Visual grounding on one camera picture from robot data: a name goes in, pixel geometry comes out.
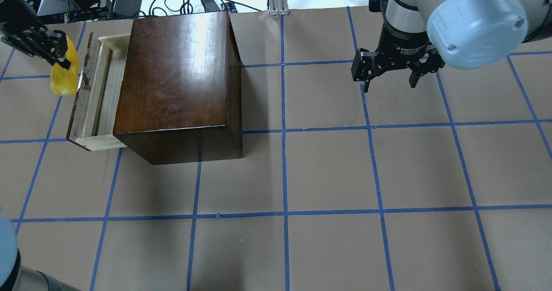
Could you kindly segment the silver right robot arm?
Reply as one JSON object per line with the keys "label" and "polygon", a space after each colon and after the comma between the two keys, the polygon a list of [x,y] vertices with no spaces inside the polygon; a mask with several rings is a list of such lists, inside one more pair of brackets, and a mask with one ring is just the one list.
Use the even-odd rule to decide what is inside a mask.
{"label": "silver right robot arm", "polygon": [[[409,84],[445,65],[477,69],[495,63],[520,44],[551,37],[551,0],[367,0],[384,23],[378,47],[359,49],[353,81],[364,83],[392,70],[410,69]],[[25,0],[1,0],[1,40],[52,66],[56,95],[78,89],[75,46],[63,31],[49,30]]]}

